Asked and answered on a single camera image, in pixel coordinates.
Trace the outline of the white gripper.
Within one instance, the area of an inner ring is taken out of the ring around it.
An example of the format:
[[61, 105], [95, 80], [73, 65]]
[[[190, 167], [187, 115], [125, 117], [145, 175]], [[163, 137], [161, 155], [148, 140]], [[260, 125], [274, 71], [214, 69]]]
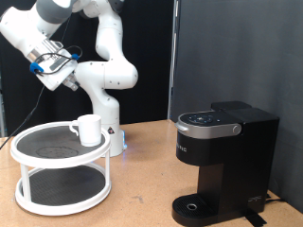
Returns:
[[78, 54], [70, 54], [61, 49], [56, 53], [44, 53], [32, 63], [32, 72], [50, 91], [56, 90], [61, 84], [77, 91], [74, 71], [78, 66]]

